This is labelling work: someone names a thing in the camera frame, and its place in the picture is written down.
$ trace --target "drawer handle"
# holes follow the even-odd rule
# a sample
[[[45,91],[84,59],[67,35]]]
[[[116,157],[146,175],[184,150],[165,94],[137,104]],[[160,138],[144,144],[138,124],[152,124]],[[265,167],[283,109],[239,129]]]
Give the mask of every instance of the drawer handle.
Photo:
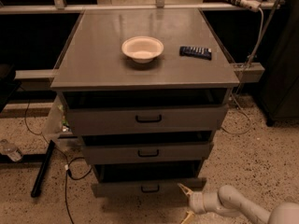
[[[140,158],[157,157],[157,156],[159,156],[159,149],[157,149],[156,153],[153,153],[153,154],[142,154],[142,152],[140,150],[138,150],[138,156]]]
[[[145,188],[143,188],[143,186],[141,186],[141,191],[143,193],[153,193],[153,192],[158,192],[159,190],[160,190],[159,184],[157,185],[156,189],[149,189],[149,188],[145,189]]]
[[[138,123],[158,123],[162,120],[162,115],[159,115],[156,119],[142,119],[139,116],[135,116],[135,120]]]

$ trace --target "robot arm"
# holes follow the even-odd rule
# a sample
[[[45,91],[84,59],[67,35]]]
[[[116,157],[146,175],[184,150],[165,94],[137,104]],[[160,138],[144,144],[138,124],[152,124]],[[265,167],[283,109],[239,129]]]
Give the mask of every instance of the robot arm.
[[[253,224],[298,224],[299,205],[296,203],[283,203],[272,213],[260,205],[245,198],[233,186],[222,186],[217,192],[192,191],[182,184],[178,186],[189,199],[186,218],[181,224],[192,222],[195,214],[202,215],[208,212],[216,213],[223,217],[237,217],[243,214]]]

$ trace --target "plastic bottle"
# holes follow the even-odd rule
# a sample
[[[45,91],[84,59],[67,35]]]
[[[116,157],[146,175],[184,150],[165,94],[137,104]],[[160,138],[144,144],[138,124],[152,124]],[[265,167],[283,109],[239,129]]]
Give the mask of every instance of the plastic bottle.
[[[2,139],[0,141],[0,146],[2,146],[2,153],[8,155],[12,161],[21,161],[22,153],[14,144],[8,142],[6,139]]]

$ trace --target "speckled floor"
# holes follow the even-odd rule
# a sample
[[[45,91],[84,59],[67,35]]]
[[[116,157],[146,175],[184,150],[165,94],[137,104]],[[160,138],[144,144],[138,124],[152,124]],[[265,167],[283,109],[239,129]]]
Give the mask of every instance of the speckled floor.
[[[277,122],[269,128],[250,96],[241,97],[240,104],[251,119],[251,129],[235,135],[217,131],[214,148],[200,173],[207,179],[204,190],[230,184],[267,210],[284,201],[299,203],[299,121]],[[23,118],[26,106],[8,105],[0,114],[0,139],[14,142],[23,153],[42,153],[47,144],[40,135],[28,132]],[[50,108],[51,103],[30,105],[27,123],[32,131],[43,130]],[[232,133],[242,133],[248,125],[248,120],[233,107],[223,123]],[[79,148],[60,148],[69,159],[81,156]],[[41,196],[33,199],[30,192],[39,164],[0,164],[0,223],[71,223],[64,202],[64,165],[64,156],[54,150]],[[73,176],[88,170],[84,161],[76,162],[73,168]],[[80,181],[68,180],[68,203],[74,223],[179,223],[187,210],[185,200],[173,203],[167,196],[95,198],[92,184],[96,183],[93,173]],[[249,222],[244,217],[206,214],[196,217],[193,223]]]

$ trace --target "white bowl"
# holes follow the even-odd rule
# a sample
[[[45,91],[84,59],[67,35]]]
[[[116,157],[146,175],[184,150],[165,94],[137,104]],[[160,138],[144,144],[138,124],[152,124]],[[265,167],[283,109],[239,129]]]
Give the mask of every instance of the white bowl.
[[[149,63],[164,50],[161,41],[149,36],[136,36],[122,44],[122,52],[137,63]]]

